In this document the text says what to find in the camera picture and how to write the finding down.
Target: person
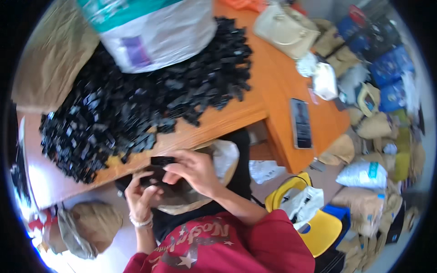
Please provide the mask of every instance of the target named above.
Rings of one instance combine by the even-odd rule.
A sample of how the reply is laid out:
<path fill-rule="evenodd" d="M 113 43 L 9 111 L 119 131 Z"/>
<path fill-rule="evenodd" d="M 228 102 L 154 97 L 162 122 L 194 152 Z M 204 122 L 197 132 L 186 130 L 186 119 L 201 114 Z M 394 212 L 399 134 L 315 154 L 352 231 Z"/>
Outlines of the person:
<path fill-rule="evenodd" d="M 296 115 L 296 123 L 308 124 L 308 118 L 305 113 L 304 105 L 297 103 L 298 114 Z"/>
<path fill-rule="evenodd" d="M 163 190 L 155 185 L 140 186 L 139 179 L 151 172 L 133 175 L 125 196 L 136 226 L 137 253 L 125 273 L 314 272 L 315 260 L 284 211 L 268 213 L 224 187 L 206 154 L 176 150 L 168 156 L 177 163 L 164 168 L 163 182 L 175 184 L 183 177 L 224 211 L 177 226 L 157 246 L 150 204 Z"/>

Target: wooden desk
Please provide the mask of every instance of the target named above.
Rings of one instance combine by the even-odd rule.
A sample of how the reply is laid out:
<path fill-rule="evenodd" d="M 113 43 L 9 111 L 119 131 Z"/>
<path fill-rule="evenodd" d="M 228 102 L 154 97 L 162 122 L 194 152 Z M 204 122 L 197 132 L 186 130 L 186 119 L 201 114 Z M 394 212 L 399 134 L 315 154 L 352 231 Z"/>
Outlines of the wooden desk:
<path fill-rule="evenodd" d="M 132 155 L 125 165 L 119 160 L 110 160 L 108 164 L 111 167 L 100 170 L 95 182 L 90 185 L 77 184 L 73 179 L 64 177 L 52 162 L 42 156 L 41 136 L 38 132 L 40 117 L 26 114 L 24 142 L 28 178 L 38 208 L 49 207 L 145 167 L 149 165 L 150 156 L 161 155 L 173 149 L 189 149 L 257 121 L 265 121 L 270 136 L 269 143 L 277 155 L 276 159 L 290 173 L 298 173 L 307 167 L 315 156 L 327 149 L 347 130 L 347 113 L 339 112 L 333 102 L 318 99 L 319 104 L 315 105 L 307 91 L 308 79 L 298 74 L 295 62 L 253 34 L 252 25 L 257 13 L 236 11 L 217 1 L 215 14 L 237 18 L 238 27 L 247 26 L 248 43 L 253 49 L 249 80 L 253 88 L 245 93 L 245 100 L 233 100 L 220 112 L 209 108 L 200 118 L 200 128 L 183 120 L 179 121 L 175 133 L 158 135 L 153 150 Z M 294 149 L 290 98 L 309 103 L 313 150 Z"/>

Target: phone screen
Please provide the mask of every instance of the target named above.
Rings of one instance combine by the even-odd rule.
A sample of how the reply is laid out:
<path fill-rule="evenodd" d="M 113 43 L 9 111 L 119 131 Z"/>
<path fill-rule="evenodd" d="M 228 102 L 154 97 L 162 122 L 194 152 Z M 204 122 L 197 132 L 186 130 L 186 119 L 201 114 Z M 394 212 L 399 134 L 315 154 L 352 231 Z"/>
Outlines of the phone screen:
<path fill-rule="evenodd" d="M 295 147 L 298 149 L 310 149 L 312 148 L 312 141 L 308 105 L 302 100 L 291 99 L 290 106 Z"/>

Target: red object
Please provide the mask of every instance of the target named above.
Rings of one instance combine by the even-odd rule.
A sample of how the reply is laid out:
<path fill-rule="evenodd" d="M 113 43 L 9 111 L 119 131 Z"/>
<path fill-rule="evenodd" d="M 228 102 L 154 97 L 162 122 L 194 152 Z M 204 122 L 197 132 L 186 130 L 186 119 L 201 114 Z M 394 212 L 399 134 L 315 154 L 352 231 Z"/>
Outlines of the red object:
<path fill-rule="evenodd" d="M 264 0 L 220 0 L 221 2 L 233 7 L 236 10 L 252 10 L 262 12 L 267 4 Z"/>
<path fill-rule="evenodd" d="M 58 217 L 54 217 L 52 218 L 52 214 L 50 213 L 49 209 L 45 209 L 42 211 L 46 216 L 47 216 L 47 220 L 45 221 L 45 223 L 41 223 L 41 220 L 38 218 L 36 220 L 30 221 L 28 223 L 28 226 L 31 230 L 34 230 L 35 228 L 42 230 L 43 227 L 48 227 L 51 226 L 53 223 L 57 223 L 58 222 Z"/>
<path fill-rule="evenodd" d="M 349 16 L 357 23 L 360 27 L 364 27 L 366 25 L 366 15 L 363 11 L 355 5 L 349 6 Z"/>
<path fill-rule="evenodd" d="M 299 272 L 315 260 L 283 210 L 245 226 L 229 212 L 177 227 L 150 255 L 135 254 L 124 273 Z"/>
<path fill-rule="evenodd" d="M 255 12 L 263 12 L 267 7 L 266 0 L 220 0 L 221 2 L 227 4 L 228 6 L 236 10 L 252 10 Z M 306 15 L 306 11 L 298 3 L 291 5 L 292 8 L 298 12 Z"/>

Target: black plastic piece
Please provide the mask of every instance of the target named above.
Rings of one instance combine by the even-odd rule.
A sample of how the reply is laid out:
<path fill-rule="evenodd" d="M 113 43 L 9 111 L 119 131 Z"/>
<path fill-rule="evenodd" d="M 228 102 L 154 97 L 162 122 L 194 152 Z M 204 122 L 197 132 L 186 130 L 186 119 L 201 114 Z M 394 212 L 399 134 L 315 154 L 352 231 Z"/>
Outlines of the black plastic piece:
<path fill-rule="evenodd" d="M 168 164 L 176 163 L 172 156 L 152 156 L 150 158 L 150 165 L 163 168 Z"/>
<path fill-rule="evenodd" d="M 157 133 L 175 132 L 177 118 L 199 127 L 208 106 L 242 101 L 252 50 L 235 20 L 216 21 L 199 54 L 148 73 L 123 74 L 99 44 L 61 107 L 42 116 L 42 153 L 66 176 L 91 183 L 109 156 L 126 163 L 130 153 L 152 149 Z"/>

